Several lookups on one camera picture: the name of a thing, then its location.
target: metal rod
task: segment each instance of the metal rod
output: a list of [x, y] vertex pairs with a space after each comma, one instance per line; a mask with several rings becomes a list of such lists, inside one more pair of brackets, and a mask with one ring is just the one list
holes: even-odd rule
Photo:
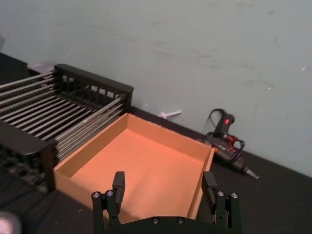
[[109, 124], [111, 124], [112, 122], [114, 122], [116, 119], [118, 119], [117, 117], [114, 117], [110, 120], [107, 121], [107, 123], [105, 123], [103, 126], [97, 128], [96, 131], [93, 131], [92, 133], [90, 133], [88, 136], [84, 137], [84, 139], [80, 140], [79, 142], [77, 142], [77, 144], [72, 145], [69, 149], [67, 149], [66, 151], [62, 152], [61, 154], [58, 154], [58, 159], [59, 160], [63, 160], [64, 158], [66, 158], [67, 156], [69, 156], [70, 154], [72, 154], [74, 151], [76, 151], [77, 149], [79, 149], [81, 146], [83, 146], [86, 142], [88, 142], [90, 139], [92, 139], [94, 136], [96, 136], [100, 131], [102, 131], [106, 126], [108, 126]]
[[75, 126], [73, 126], [72, 128], [68, 129], [67, 131], [65, 131], [64, 133], [60, 134], [59, 136], [56, 137], [57, 141], [61, 141], [62, 139], [64, 139], [66, 136], [71, 135], [73, 132], [75, 132], [76, 130], [78, 130], [79, 128], [83, 127], [84, 125], [86, 125], [87, 123], [89, 123], [90, 121], [93, 121], [96, 117], [98, 117], [99, 115], [101, 115], [103, 112], [107, 111], [108, 109], [110, 109], [112, 106], [114, 106], [115, 104], [119, 103], [121, 101], [121, 98], [117, 98], [116, 100], [112, 101], [111, 103], [109, 103], [108, 105], [104, 106], [103, 108], [99, 109], [97, 112], [93, 113], [92, 115], [90, 115], [89, 117], [87, 117], [86, 119], [84, 119], [83, 121], [79, 122], [78, 124], [76, 124]]
[[84, 136], [87, 136], [89, 133], [93, 132], [94, 130], [98, 129], [99, 126], [105, 125], [109, 120], [114, 118], [117, 114], [120, 114], [121, 110], [113, 113], [109, 117], [101, 117], [97, 120], [97, 122], [94, 122], [92, 125], [88, 126], [88, 128], [84, 129], [83, 134], [77, 134], [74, 135], [72, 138], [70, 138], [69, 141], [65, 142], [65, 144], [57, 145], [57, 149], [59, 150], [59, 153], [66, 150], [68, 147], [75, 145], [78, 140]]
[[56, 134], [58, 134], [59, 132], [61, 132], [62, 130], [72, 126], [73, 124], [77, 123], [77, 121], [80, 121], [81, 119], [83, 119], [84, 117], [86, 117], [92, 110], [89, 110], [83, 114], [81, 114], [81, 116], [73, 119], [72, 121], [64, 124], [62, 127], [56, 129], [55, 131], [51, 132], [49, 135], [46, 135], [45, 137], [42, 138], [42, 140], [46, 140], [51, 138], [52, 136], [55, 136]]
[[26, 97], [26, 96], [33, 95], [33, 94], [38, 93], [40, 91], [43, 91], [45, 89], [52, 88], [53, 86], [54, 86], [54, 84], [50, 84], [50, 85], [47, 85], [47, 86], [44, 86], [44, 87], [41, 87], [41, 88], [38, 88], [38, 89], [34, 89], [34, 90], [29, 91], [27, 93], [24, 93], [24, 94], [21, 94], [21, 95], [17, 95], [15, 97], [11, 97], [11, 98], [8, 98], [6, 100], [0, 101], [0, 106], [4, 106], [4, 105], [6, 105], [6, 104], [8, 104], [10, 102], [13, 102], [13, 101], [24, 99], [24, 97]]
[[79, 111], [77, 111], [76, 113], [73, 113], [72, 115], [70, 115], [69, 117], [66, 117], [64, 119], [62, 119], [61, 121], [59, 121], [58, 123], [46, 128], [44, 131], [38, 133], [35, 135], [35, 137], [41, 137], [42, 135], [44, 135], [45, 133], [51, 131], [52, 129], [55, 129], [56, 127], [58, 127], [60, 124], [66, 123], [68, 120], [70, 120], [71, 118], [73, 118], [74, 116], [80, 114], [81, 112], [85, 111], [86, 108], [80, 109]]
[[10, 94], [13, 94], [13, 93], [16, 93], [16, 92], [19, 92], [19, 91], [27, 90], [27, 89], [32, 88], [32, 87], [36, 87], [40, 84], [44, 84], [44, 83], [47, 83], [47, 82], [52, 81], [52, 80], [54, 80], [54, 78], [45, 79], [45, 80], [38, 81], [38, 82], [33, 83], [33, 84], [28, 84], [28, 85], [16, 88], [16, 89], [11, 89], [9, 91], [0, 93], [0, 98], [5, 97], [5, 96], [10, 95]]
[[20, 109], [18, 109], [18, 110], [16, 110], [16, 111], [13, 111], [13, 112], [10, 112], [10, 113], [8, 113], [8, 114], [6, 114], [6, 115], [4, 115], [4, 116], [1, 116], [0, 119], [5, 119], [5, 118], [8, 118], [8, 117], [10, 117], [10, 116], [16, 115], [16, 114], [18, 114], [18, 113], [20, 113], [20, 112], [22, 112], [22, 111], [28, 110], [29, 108], [32, 108], [33, 106], [37, 106], [37, 105], [39, 105], [39, 104], [41, 104], [41, 103], [43, 103], [43, 102], [45, 102], [45, 101], [48, 101], [48, 100], [50, 100], [50, 99], [52, 99], [52, 98], [54, 98], [54, 97], [55, 97], [55, 95], [50, 96], [50, 97], [47, 97], [47, 98], [42, 99], [42, 100], [40, 100], [40, 101], [37, 101], [37, 102], [35, 102], [35, 103], [31, 104], [31, 105], [25, 106], [25, 107], [20, 108]]
[[22, 84], [22, 83], [25, 83], [25, 82], [28, 82], [28, 81], [31, 81], [31, 80], [34, 80], [34, 79], [47, 77], [47, 76], [52, 75], [52, 74], [53, 74], [53, 72], [49, 72], [49, 73], [46, 73], [46, 74], [41, 74], [41, 75], [37, 75], [37, 76], [34, 76], [34, 77], [28, 77], [28, 78], [20, 79], [20, 80], [11, 82], [11, 83], [3, 84], [3, 85], [0, 85], [0, 90], [5, 89], [5, 88], [10, 88], [10, 87], [15, 86], [17, 84]]
[[42, 118], [42, 117], [44, 117], [44, 116], [46, 116], [46, 115], [48, 115], [48, 114], [50, 114], [50, 113], [52, 113], [52, 112], [54, 112], [54, 111], [60, 109], [60, 108], [63, 108], [63, 107], [65, 107], [65, 106], [67, 106], [68, 104], [70, 104], [70, 102], [64, 103], [64, 104], [61, 105], [61, 106], [58, 106], [58, 107], [55, 107], [55, 108], [53, 108], [53, 109], [51, 109], [51, 110], [49, 110], [49, 111], [46, 111], [46, 112], [42, 113], [41, 115], [38, 115], [38, 116], [36, 116], [36, 117], [34, 117], [34, 118], [32, 118], [32, 119], [27, 120], [26, 122], [22, 122], [21, 124], [17, 125], [16, 127], [17, 127], [17, 128], [24, 127], [24, 126], [26, 126], [27, 124], [30, 124], [30, 123], [36, 121], [37, 119], [40, 119], [40, 118]]
[[31, 97], [29, 99], [26, 99], [26, 100], [23, 100], [23, 101], [20, 101], [20, 102], [17, 102], [17, 103], [14, 103], [10, 106], [7, 106], [7, 107], [4, 107], [2, 109], [0, 109], [0, 114], [1, 113], [4, 113], [6, 111], [9, 111], [9, 110], [12, 110], [12, 109], [15, 109], [15, 108], [18, 108], [19, 106], [25, 106], [27, 103], [30, 103], [30, 102], [33, 102], [37, 99], [40, 99], [42, 97], [45, 97], [45, 96], [48, 96], [48, 95], [51, 95], [51, 94], [54, 94], [55, 91], [54, 90], [51, 90], [51, 91], [48, 91], [48, 92], [45, 92], [43, 94], [39, 94], [39, 95], [36, 95], [34, 97]]
[[41, 125], [41, 126], [35, 128], [35, 129], [29, 131], [28, 133], [33, 134], [33, 133], [37, 132], [37, 131], [41, 130], [42, 128], [45, 128], [46, 126], [49, 126], [49, 125], [52, 124], [53, 122], [55, 122], [55, 121], [57, 121], [57, 120], [59, 120], [59, 119], [62, 119], [64, 116], [66, 116], [66, 115], [68, 115], [68, 114], [72, 113], [73, 111], [75, 111], [75, 110], [77, 110], [77, 109], [80, 108], [80, 106], [77, 106], [76, 108], [67, 111], [68, 109], [74, 107], [75, 105], [76, 105], [76, 104], [74, 103], [74, 104], [72, 104], [72, 105], [70, 105], [70, 106], [68, 106], [68, 107], [66, 107], [66, 108], [64, 108], [64, 109], [61, 109], [60, 111], [57, 111], [57, 112], [55, 112], [55, 113], [49, 115], [48, 117], [43, 118], [43, 119], [41, 119], [41, 120], [39, 120], [39, 121], [37, 121], [37, 122], [35, 122], [35, 123], [29, 125], [29, 126], [26, 127], [26, 128], [23, 128], [23, 131], [24, 131], [24, 132], [27, 132], [28, 130], [30, 130], [30, 129], [36, 127], [36, 126], [38, 126], [39, 124], [42, 124], [42, 123], [46, 122], [47, 120], [53, 118], [52, 120], [50, 120], [50, 121], [44, 123], [43, 125]]
[[58, 154], [58, 158], [63, 158], [64, 156], [71, 153], [73, 150], [78, 149], [81, 147], [84, 143], [89, 141], [92, 137], [94, 137], [101, 129], [105, 128], [107, 124], [111, 123], [115, 118], [121, 113], [121, 110], [113, 114], [110, 118], [108, 118], [105, 122], [98, 125], [96, 128], [94, 128], [92, 131], [90, 131], [87, 135], [84, 135], [80, 139], [78, 139], [75, 144], [71, 145], [68, 148], [64, 148], [63, 152]]
[[48, 111], [48, 110], [50, 110], [52, 107], [58, 106], [58, 105], [60, 105], [60, 104], [63, 103], [63, 102], [65, 102], [64, 99], [62, 99], [62, 100], [60, 100], [60, 101], [58, 101], [58, 102], [56, 102], [56, 103], [54, 103], [54, 104], [52, 104], [52, 105], [50, 105], [50, 106], [47, 106], [47, 107], [45, 107], [45, 108], [42, 108], [42, 109], [40, 109], [40, 110], [38, 110], [38, 111], [36, 111], [36, 112], [33, 112], [33, 113], [31, 113], [30, 115], [27, 115], [27, 116], [25, 116], [25, 117], [23, 117], [23, 118], [20, 118], [20, 119], [18, 119], [18, 120], [15, 120], [15, 121], [12, 122], [11, 124], [12, 124], [12, 125], [16, 125], [16, 124], [18, 124], [18, 123], [21, 123], [21, 122], [23, 122], [23, 121], [25, 121], [25, 120], [27, 120], [27, 119], [33, 117], [33, 116], [36, 116], [36, 115], [38, 115], [38, 114], [40, 114], [40, 113], [42, 113], [42, 112]]
[[112, 108], [108, 112], [100, 115], [98, 118], [96, 118], [94, 121], [92, 121], [90, 125], [84, 126], [83, 129], [81, 131], [79, 131], [78, 133], [74, 134], [73, 136], [70, 135], [70, 136], [66, 137], [62, 142], [59, 142], [58, 147], [61, 147], [63, 144], [71, 144], [71, 142], [73, 140], [75, 140], [77, 138], [77, 136], [85, 134], [86, 132], [88, 132], [90, 130], [90, 128], [93, 128], [94, 125], [96, 125], [96, 123], [98, 123], [99, 121], [105, 120], [110, 114], [112, 114], [114, 111], [118, 110], [121, 107], [122, 107], [122, 104], [120, 104], [120, 105]]
[[50, 103], [53, 103], [53, 102], [55, 102], [55, 101], [57, 101], [57, 100], [59, 100], [59, 99], [60, 99], [60, 97], [57, 98], [57, 99], [53, 99], [53, 100], [50, 100], [50, 101], [48, 101], [48, 102], [45, 102], [44, 104], [41, 104], [41, 105], [37, 105], [38, 103], [36, 102], [36, 103], [34, 103], [34, 104], [36, 104], [37, 106], [35, 106], [34, 108], [31, 108], [31, 109], [29, 109], [29, 110], [27, 110], [27, 111], [24, 111], [24, 112], [22, 112], [22, 113], [20, 113], [20, 114], [18, 114], [18, 115], [12, 116], [12, 117], [6, 119], [4, 122], [13, 121], [13, 120], [15, 120], [15, 119], [17, 119], [17, 118], [19, 118], [19, 117], [22, 117], [22, 116], [28, 114], [28, 113], [31, 113], [31, 112], [36, 111], [36, 110], [38, 110], [38, 109], [40, 109], [40, 108], [42, 108], [42, 107], [44, 107], [44, 106], [47, 106], [47, 105], [49, 105]]

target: black cable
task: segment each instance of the black cable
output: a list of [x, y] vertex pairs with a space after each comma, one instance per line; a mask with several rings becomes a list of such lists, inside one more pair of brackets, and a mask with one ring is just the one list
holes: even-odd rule
[[216, 111], [219, 111], [222, 115], [226, 115], [225, 110], [220, 109], [220, 108], [215, 108], [215, 109], [213, 109], [212, 111], [210, 111], [210, 114], [209, 114], [209, 116], [208, 116], [208, 118], [207, 118], [207, 121], [210, 120], [210, 122], [211, 122], [211, 124], [213, 125], [214, 128], [216, 127], [216, 125], [215, 125], [215, 123], [213, 122], [213, 120], [212, 120], [212, 118], [211, 118], [211, 115], [212, 115], [214, 112], [216, 112]]
[[26, 191], [26, 192], [24, 192], [22, 194], [19, 194], [17, 196], [14, 196], [14, 197], [10, 198], [9, 200], [7, 200], [4, 203], [0, 204], [0, 208], [3, 208], [5, 206], [9, 205], [10, 203], [12, 203], [12, 202], [14, 202], [14, 201], [16, 201], [16, 200], [18, 200], [18, 199], [20, 199], [20, 198], [30, 194], [30, 193], [32, 193], [34, 190], [35, 190], [35, 188], [32, 188], [32, 189], [30, 189], [30, 190], [28, 190], [28, 191]]
[[59, 193], [57, 193], [54, 197], [54, 199], [52, 200], [51, 204], [48, 206], [48, 208], [46, 209], [46, 211], [41, 215], [40, 219], [37, 221], [37, 226], [35, 228], [34, 233], [38, 232], [39, 227], [41, 226], [42, 222], [44, 221], [45, 217], [49, 214], [49, 212], [51, 211], [51, 208], [54, 206], [55, 202], [57, 201], [57, 198], [59, 197]]

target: light blue wall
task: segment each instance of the light blue wall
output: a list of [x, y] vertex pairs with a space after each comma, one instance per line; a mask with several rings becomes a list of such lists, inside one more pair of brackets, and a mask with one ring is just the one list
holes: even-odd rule
[[135, 87], [133, 104], [197, 131], [236, 116], [246, 150], [312, 176], [312, 1], [1, 0], [2, 51]]

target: glue gun nozzle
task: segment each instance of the glue gun nozzle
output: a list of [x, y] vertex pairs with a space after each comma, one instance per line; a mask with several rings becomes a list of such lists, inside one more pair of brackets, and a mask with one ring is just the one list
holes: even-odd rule
[[246, 174], [250, 175], [251, 177], [255, 178], [255, 179], [259, 179], [260, 176], [256, 175], [255, 173], [253, 173], [250, 169], [248, 171], [246, 171]]

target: black tabletop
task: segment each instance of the black tabletop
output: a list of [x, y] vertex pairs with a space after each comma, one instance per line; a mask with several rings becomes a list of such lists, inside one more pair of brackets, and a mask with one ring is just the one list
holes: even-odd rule
[[[0, 83], [24, 78], [26, 64], [0, 54]], [[201, 134], [133, 108], [139, 117], [181, 134]], [[215, 163], [211, 170], [219, 187], [235, 191], [240, 198], [243, 233], [308, 234], [312, 232], [312, 178], [244, 152], [249, 167], [260, 179], [240, 175]], [[45, 195], [21, 179], [0, 169], [0, 210], [20, 216], [25, 233], [91, 234], [92, 211], [59, 191]], [[197, 219], [211, 222], [208, 205], [202, 201]]]

